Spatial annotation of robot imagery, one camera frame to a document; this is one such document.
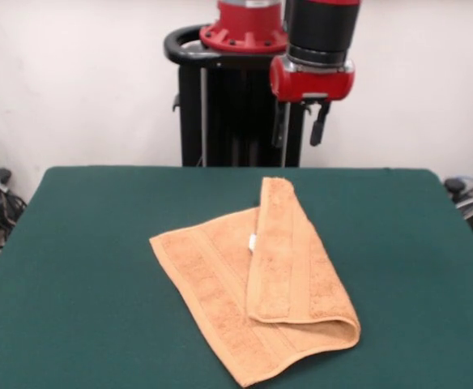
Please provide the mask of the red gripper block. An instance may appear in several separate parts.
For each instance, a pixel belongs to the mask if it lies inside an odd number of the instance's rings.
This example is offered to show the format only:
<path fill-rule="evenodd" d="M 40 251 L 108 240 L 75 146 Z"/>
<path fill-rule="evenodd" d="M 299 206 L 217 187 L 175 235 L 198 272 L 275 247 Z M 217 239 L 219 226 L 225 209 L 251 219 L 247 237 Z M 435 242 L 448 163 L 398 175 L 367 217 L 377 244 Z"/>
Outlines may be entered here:
<path fill-rule="evenodd" d="M 346 98 L 354 80 L 355 65 L 352 60 L 346 60 L 337 68 L 324 69 L 293 62 L 287 55 L 274 57 L 270 66 L 270 83 L 271 91 L 278 101 L 275 102 L 272 146 L 283 147 L 285 128 L 288 126 L 288 104 L 285 102 L 324 100 L 319 104 L 309 140 L 312 147 L 318 146 L 322 142 L 330 101 Z"/>

